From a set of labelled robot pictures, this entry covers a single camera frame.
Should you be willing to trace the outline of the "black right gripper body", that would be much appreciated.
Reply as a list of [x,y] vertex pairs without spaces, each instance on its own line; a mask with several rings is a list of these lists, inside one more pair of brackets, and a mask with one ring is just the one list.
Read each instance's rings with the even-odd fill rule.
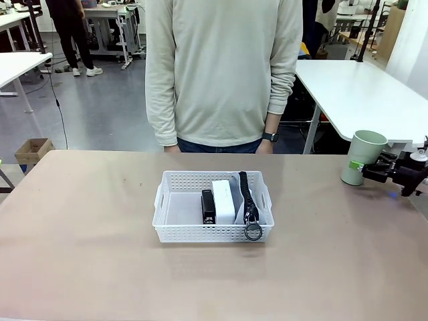
[[401,195],[411,196],[418,186],[427,178],[427,162],[414,160],[398,160],[393,168],[389,170],[392,182],[402,186]]

